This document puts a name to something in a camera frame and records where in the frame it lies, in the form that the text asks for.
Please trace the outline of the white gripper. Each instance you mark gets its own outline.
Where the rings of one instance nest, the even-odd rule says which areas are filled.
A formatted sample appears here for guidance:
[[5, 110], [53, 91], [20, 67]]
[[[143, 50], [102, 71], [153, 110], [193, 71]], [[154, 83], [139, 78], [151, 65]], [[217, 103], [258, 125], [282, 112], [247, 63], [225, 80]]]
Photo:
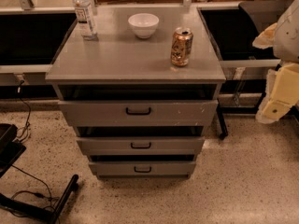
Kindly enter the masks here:
[[255, 118], [263, 124], [279, 121], [299, 101], [299, 64], [284, 63], [266, 76], [265, 97]]

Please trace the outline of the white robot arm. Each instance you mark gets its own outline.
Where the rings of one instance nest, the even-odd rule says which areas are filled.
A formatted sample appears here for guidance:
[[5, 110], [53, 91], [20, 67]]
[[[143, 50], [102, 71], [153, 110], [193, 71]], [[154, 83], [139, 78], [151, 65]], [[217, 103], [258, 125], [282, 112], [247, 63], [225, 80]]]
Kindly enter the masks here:
[[280, 68], [266, 76], [265, 97], [255, 118], [270, 124], [279, 121], [299, 101], [299, 0], [294, 0], [276, 23], [252, 42], [258, 49], [273, 48]]

